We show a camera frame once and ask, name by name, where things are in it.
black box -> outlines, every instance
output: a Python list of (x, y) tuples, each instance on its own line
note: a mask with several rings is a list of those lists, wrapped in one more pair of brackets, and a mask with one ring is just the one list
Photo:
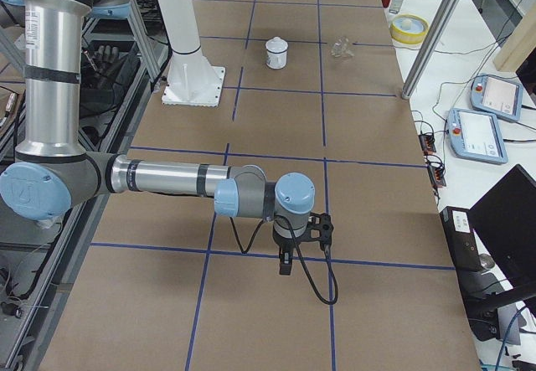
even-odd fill
[(452, 262), (457, 270), (481, 271), (474, 230), (467, 219), (468, 209), (447, 206), (441, 212), (441, 222), (449, 245)]

ur logo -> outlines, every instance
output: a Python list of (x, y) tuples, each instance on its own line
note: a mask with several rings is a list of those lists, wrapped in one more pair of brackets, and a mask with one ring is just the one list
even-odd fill
[(13, 200), (17, 205), (29, 208), (35, 208), (37, 206), (35, 182), (14, 178), (11, 184), (11, 191)]

yellow bowl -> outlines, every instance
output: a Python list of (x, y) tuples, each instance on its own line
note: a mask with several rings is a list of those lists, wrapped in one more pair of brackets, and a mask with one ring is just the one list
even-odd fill
[[(400, 27), (399, 22), (400, 20), (404, 19), (409, 19), (412, 23), (417, 23), (414, 31), (408, 31), (407, 29), (404, 30)], [(423, 18), (417, 17), (416, 15), (403, 13), (393, 18), (389, 28), (391, 31), (391, 37), (397, 42), (404, 44), (419, 44), (425, 39), (429, 27), (428, 23)]]

white mug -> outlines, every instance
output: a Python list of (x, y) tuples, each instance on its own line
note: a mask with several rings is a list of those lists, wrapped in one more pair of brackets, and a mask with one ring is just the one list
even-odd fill
[(278, 37), (266, 42), (266, 65), (273, 70), (279, 70), (286, 65), (288, 43)]

clear plastic object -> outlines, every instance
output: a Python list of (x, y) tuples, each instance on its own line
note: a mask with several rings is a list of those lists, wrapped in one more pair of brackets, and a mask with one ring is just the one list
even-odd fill
[(342, 36), (335, 42), (332, 47), (333, 57), (353, 57), (353, 51), (350, 50), (350, 41), (346, 36)]

